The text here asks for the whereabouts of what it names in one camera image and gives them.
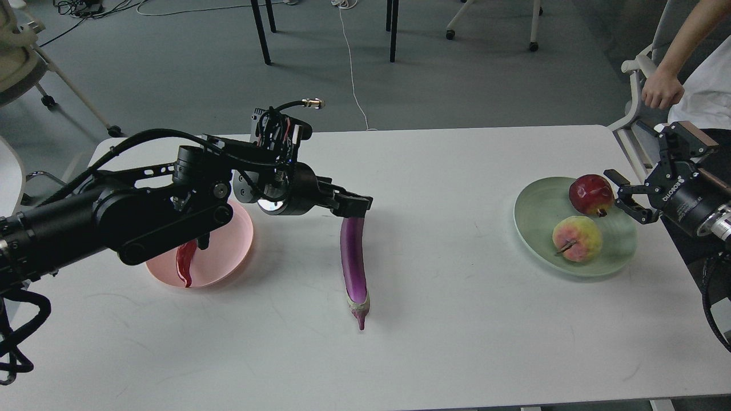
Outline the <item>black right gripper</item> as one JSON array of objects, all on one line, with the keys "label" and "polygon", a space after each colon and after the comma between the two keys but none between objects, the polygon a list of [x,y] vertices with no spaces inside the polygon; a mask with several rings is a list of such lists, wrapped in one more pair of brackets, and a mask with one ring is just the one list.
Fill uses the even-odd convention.
[{"label": "black right gripper", "polygon": [[[617,186],[614,205],[640,224],[655,223],[662,213],[689,236],[728,239],[729,185],[699,165],[721,144],[689,120],[671,123],[657,138],[660,162],[645,184],[632,185],[615,169],[604,171]],[[634,195],[647,195],[655,209],[641,206]]]}]

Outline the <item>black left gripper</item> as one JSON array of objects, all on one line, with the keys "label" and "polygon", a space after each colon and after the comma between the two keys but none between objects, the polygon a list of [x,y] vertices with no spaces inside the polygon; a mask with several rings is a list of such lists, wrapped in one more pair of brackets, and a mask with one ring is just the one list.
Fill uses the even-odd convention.
[{"label": "black left gripper", "polygon": [[313,169],[303,162],[296,164],[288,183],[284,200],[258,200],[258,206],[264,213],[297,216],[318,206],[331,210],[338,217],[364,218],[373,203],[373,197],[358,195],[332,185],[331,178],[315,175]]}]

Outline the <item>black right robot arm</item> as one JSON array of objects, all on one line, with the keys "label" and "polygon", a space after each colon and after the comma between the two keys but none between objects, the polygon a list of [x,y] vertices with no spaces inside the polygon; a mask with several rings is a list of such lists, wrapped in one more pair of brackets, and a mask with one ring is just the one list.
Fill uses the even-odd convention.
[{"label": "black right robot arm", "polygon": [[640,224],[667,218],[692,239],[715,237],[724,247],[711,252],[702,266],[700,293],[710,330],[724,349],[729,339],[711,312],[710,285],[729,273],[729,184],[706,170],[703,162],[721,144],[687,120],[658,125],[660,160],[642,185],[632,185],[614,169],[604,174],[617,187],[614,204]]}]

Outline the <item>person's forearm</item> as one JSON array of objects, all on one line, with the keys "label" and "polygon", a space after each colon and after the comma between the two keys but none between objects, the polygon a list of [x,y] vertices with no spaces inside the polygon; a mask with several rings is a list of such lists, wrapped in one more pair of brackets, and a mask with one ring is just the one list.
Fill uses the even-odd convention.
[{"label": "person's forearm", "polygon": [[692,52],[729,15],[729,11],[729,1],[699,1],[669,45],[656,75],[676,78]]}]

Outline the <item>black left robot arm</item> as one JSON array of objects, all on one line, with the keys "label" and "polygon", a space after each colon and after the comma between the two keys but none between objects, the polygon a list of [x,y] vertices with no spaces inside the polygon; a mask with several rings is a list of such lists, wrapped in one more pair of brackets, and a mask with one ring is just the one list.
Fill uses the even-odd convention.
[{"label": "black left robot arm", "polygon": [[51,313],[50,300],[27,291],[26,284],[104,249],[126,265],[180,245],[204,250],[211,232],[233,220],[230,198],[274,216],[322,207],[341,217],[348,302],[363,330],[370,310],[363,229],[373,198],[347,191],[300,162],[299,148],[312,127],[285,114],[291,107],[323,106],[319,98],[306,98],[256,110],[249,141],[144,130],[111,147],[37,207],[4,216],[2,303],[32,304],[38,312],[13,329],[2,306],[2,385],[34,369],[19,346]]}]

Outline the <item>person's hand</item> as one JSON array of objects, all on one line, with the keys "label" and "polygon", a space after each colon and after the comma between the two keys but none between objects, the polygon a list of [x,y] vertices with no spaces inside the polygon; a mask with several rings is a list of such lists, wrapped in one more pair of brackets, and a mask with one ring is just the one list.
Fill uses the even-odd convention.
[{"label": "person's hand", "polygon": [[676,74],[658,68],[646,79],[641,99],[647,107],[665,110],[678,104],[684,92],[684,86]]}]

